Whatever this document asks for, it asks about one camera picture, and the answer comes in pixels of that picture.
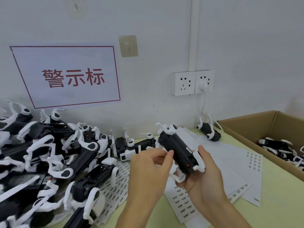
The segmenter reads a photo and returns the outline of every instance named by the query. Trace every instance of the right hand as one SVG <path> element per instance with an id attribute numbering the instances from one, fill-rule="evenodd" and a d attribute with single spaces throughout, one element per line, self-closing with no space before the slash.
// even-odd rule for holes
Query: right hand
<path id="1" fill-rule="evenodd" d="M 210 153 L 202 145 L 198 152 L 204 160 L 205 172 L 195 171 L 186 176 L 183 182 L 176 182 L 176 185 L 188 192 L 196 209 L 213 223 L 218 211 L 230 202 L 224 192 L 222 173 Z"/>

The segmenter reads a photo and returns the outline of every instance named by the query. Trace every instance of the white power cord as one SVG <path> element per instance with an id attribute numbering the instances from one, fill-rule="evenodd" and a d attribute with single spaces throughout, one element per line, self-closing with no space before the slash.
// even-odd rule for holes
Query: white power cord
<path id="1" fill-rule="evenodd" d="M 204 113 L 204 107 L 205 107 L 205 104 L 206 104 L 206 95 L 207 95 L 207 91 L 204 91 L 204 89 L 206 89 L 206 87 L 207 87 L 207 83 L 205 83 L 205 82 L 202 82 L 202 83 L 199 84 L 199 88 L 200 88 L 201 91 L 203 91 L 203 94 L 204 94 L 203 95 L 203 105 L 202 105 L 202 111 L 201 112 L 202 112 L 202 115 L 204 115 L 205 117 L 210 118 L 210 124 L 212 124 L 213 119 L 211 118 L 210 114 L 206 115 Z M 220 127 L 220 129 L 224 132 L 221 125 L 216 120 L 214 120 L 214 121 Z"/>

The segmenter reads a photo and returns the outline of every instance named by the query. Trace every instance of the white power outlet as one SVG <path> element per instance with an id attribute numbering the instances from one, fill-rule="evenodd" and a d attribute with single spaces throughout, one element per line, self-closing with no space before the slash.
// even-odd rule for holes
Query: white power outlet
<path id="1" fill-rule="evenodd" d="M 171 94 L 194 94 L 196 72 L 171 73 Z"/>
<path id="2" fill-rule="evenodd" d="M 202 91 L 199 88 L 201 83 L 206 83 L 206 88 Z M 213 90 L 213 82 L 214 82 L 214 70 L 202 70 L 196 71 L 196 78 L 195 78 L 195 94 L 200 94 L 202 92 L 209 92 Z"/>

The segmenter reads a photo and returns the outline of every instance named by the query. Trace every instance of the brown cardboard box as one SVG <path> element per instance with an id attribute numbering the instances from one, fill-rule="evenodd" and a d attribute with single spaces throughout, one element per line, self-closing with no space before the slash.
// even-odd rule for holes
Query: brown cardboard box
<path id="1" fill-rule="evenodd" d="M 304 172 L 279 157 L 269 153 L 257 145 L 259 139 L 265 137 L 274 140 L 285 139 L 293 143 L 300 156 L 300 148 L 304 146 L 304 120 L 282 113 L 280 111 L 267 111 L 219 121 L 225 133 L 239 140 L 268 160 L 277 164 L 298 179 L 304 181 Z"/>

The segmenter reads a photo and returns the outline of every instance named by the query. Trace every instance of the light green tabletop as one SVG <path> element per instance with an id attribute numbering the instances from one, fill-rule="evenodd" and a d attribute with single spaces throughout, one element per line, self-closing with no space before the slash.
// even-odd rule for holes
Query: light green tabletop
<path id="1" fill-rule="evenodd" d="M 191 129 L 191 131 L 202 134 L 197 129 Z M 232 136 L 224 132 L 221 134 L 221 142 L 252 151 Z M 108 222 L 101 224 L 99 228 L 114 228 L 125 204 L 124 202 L 110 216 Z M 242 198 L 239 198 L 233 205 L 253 228 L 304 227 L 304 182 L 264 158 L 261 207 L 257 207 Z M 65 219 L 50 227 L 62 228 L 67 221 L 68 219 Z M 154 208 L 146 227 L 185 228 L 186 226 L 179 223 L 168 200 L 163 195 Z"/>

